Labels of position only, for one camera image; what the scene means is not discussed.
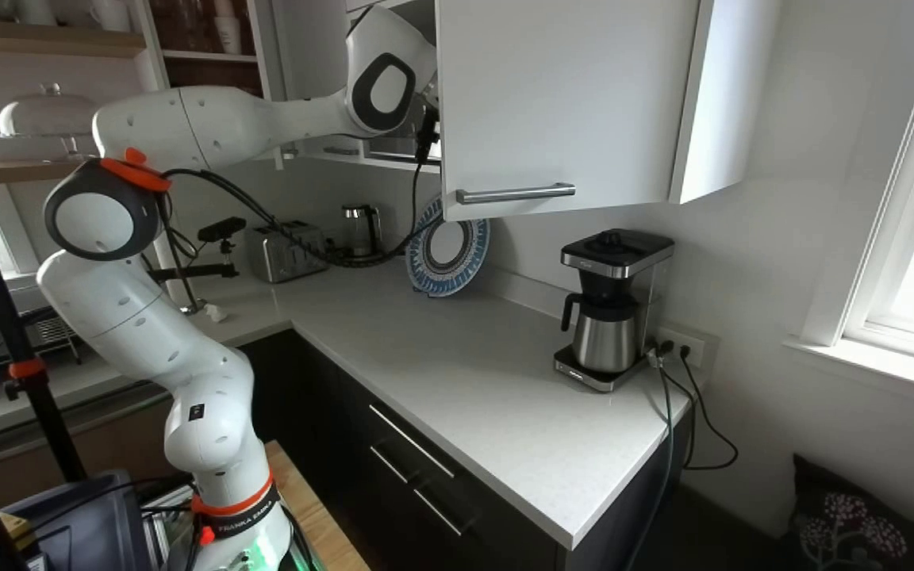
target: cabinet handle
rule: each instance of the cabinet handle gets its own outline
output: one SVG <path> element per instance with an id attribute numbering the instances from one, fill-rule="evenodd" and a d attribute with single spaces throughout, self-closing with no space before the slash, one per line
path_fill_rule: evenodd
<path id="1" fill-rule="evenodd" d="M 452 537 L 462 537 L 470 524 L 456 524 L 452 516 L 446 516 L 445 509 L 437 509 L 423 490 L 413 490 L 415 499 L 452 534 Z"/>
<path id="2" fill-rule="evenodd" d="M 397 431 L 410 448 L 415 448 L 431 467 L 437 467 L 446 478 L 456 478 L 456 474 L 431 458 L 413 436 L 407 436 L 386 413 L 379 413 L 373 402 L 367 402 L 367 413 L 373 413 L 390 431 Z"/>
<path id="3" fill-rule="evenodd" d="M 467 191 L 456 188 L 452 198 L 456 204 L 513 204 L 513 200 L 544 200 L 544 198 L 573 198 L 577 188 L 556 181 L 544 188 L 496 188 L 496 191 Z"/>
<path id="4" fill-rule="evenodd" d="M 367 444 L 367 454 L 373 458 L 373 461 L 379 461 L 404 486 L 410 486 L 413 484 L 413 476 L 407 476 L 384 451 L 376 451 L 373 444 Z"/>

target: floor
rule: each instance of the floor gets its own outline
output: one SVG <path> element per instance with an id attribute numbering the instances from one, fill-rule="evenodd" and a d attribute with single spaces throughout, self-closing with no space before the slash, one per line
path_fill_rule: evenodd
<path id="1" fill-rule="evenodd" d="M 773 542 L 687 490 L 675 490 L 634 571 L 762 571 Z"/>

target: coffee maker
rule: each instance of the coffee maker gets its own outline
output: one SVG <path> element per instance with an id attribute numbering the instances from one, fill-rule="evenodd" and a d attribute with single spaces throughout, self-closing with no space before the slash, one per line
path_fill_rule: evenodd
<path id="1" fill-rule="evenodd" d="M 582 293 L 566 295 L 560 330 L 573 325 L 573 342 L 556 353 L 556 372 L 610 394 L 643 367 L 658 270 L 668 256 L 668 239 L 629 230 L 566 246 L 560 263 L 582 270 Z"/>

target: white countertop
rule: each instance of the white countertop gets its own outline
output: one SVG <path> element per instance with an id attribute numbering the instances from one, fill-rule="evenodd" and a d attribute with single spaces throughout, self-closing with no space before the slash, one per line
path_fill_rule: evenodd
<path id="1" fill-rule="evenodd" d="M 552 316 L 483 293 L 423 300 L 400 263 L 290 287 L 210 283 L 202 300 L 227 322 L 198 325 L 232 346 L 294 328 L 566 550 L 666 436 L 655 374 L 616 394 L 577 386 L 552 372 L 552 353 L 568 342 Z M 59 405 L 133 384 L 96 359 L 50 367 L 50 380 Z M 32 419 L 24 401 L 0 405 L 0 429 L 22 419 Z"/>

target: shelf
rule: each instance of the shelf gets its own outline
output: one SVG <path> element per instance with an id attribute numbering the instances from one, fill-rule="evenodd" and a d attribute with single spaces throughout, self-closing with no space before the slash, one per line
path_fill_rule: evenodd
<path id="1" fill-rule="evenodd" d="M 24 181 L 59 181 L 76 172 L 78 161 L 20 161 L 0 166 L 0 185 L 24 185 Z"/>
<path id="2" fill-rule="evenodd" d="M 100 29 L 0 22 L 0 52 L 133 57 L 136 52 L 144 52 L 144 39 Z"/>
<path id="3" fill-rule="evenodd" d="M 210 63 L 258 63 L 254 55 L 221 55 L 221 52 L 163 52 L 164 61 L 210 61 Z"/>

